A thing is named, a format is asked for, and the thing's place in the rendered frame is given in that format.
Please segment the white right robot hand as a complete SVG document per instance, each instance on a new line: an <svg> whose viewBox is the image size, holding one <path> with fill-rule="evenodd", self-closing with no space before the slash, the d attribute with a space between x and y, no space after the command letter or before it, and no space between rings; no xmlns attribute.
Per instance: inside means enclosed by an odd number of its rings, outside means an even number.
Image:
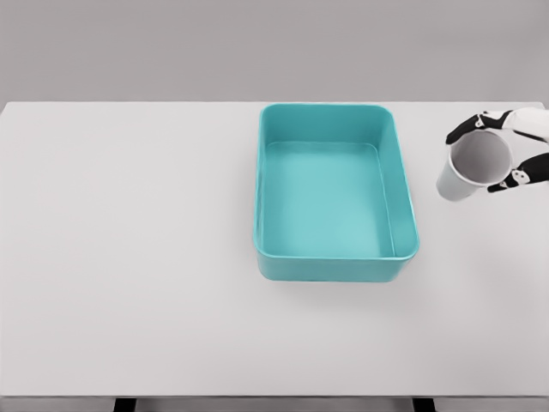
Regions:
<svg viewBox="0 0 549 412"><path fill-rule="evenodd" d="M445 144L457 143L467 133L476 130L512 130L517 135L549 145L549 110L523 107L508 111L483 111L456 126L446 136ZM495 193L542 182L549 182L549 152L524 160L504 180L488 186L487 191Z"/></svg>

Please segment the white paper cup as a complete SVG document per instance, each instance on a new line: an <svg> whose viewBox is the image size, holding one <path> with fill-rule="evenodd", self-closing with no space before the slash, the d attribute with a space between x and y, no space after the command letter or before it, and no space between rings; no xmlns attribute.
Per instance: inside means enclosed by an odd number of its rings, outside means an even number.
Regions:
<svg viewBox="0 0 549 412"><path fill-rule="evenodd" d="M438 194L458 202L503 181L513 164L510 145L498 134L475 130L451 144L437 180Z"/></svg>

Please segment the teal plastic basket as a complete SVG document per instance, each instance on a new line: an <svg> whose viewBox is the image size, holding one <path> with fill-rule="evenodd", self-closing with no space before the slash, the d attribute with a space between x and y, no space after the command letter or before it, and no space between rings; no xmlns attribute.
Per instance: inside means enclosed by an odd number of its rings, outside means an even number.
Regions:
<svg viewBox="0 0 549 412"><path fill-rule="evenodd" d="M265 106L253 244L272 281L393 281L419 251L393 113L364 103Z"/></svg>

